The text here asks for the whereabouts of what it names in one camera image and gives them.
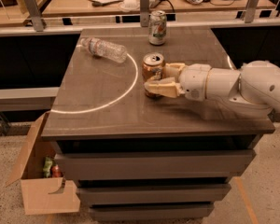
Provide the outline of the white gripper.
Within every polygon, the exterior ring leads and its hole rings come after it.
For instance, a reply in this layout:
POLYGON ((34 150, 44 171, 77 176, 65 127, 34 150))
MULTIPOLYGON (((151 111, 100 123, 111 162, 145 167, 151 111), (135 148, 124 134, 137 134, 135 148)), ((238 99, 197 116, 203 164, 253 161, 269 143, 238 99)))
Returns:
POLYGON ((181 94, 191 101, 205 100, 206 80, 212 67, 209 64, 167 63, 163 67, 163 79, 149 80, 144 88, 152 94, 177 98, 181 94))

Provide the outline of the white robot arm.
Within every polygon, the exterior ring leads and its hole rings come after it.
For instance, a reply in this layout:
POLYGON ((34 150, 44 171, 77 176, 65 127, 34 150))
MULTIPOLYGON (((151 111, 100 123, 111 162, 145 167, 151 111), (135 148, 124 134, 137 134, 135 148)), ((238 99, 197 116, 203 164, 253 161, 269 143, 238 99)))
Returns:
POLYGON ((280 113, 280 68, 267 61, 246 63, 239 69, 168 63, 164 78, 151 78, 144 87, 164 97, 182 95, 195 102, 217 101, 249 117, 263 117, 273 110, 280 113))

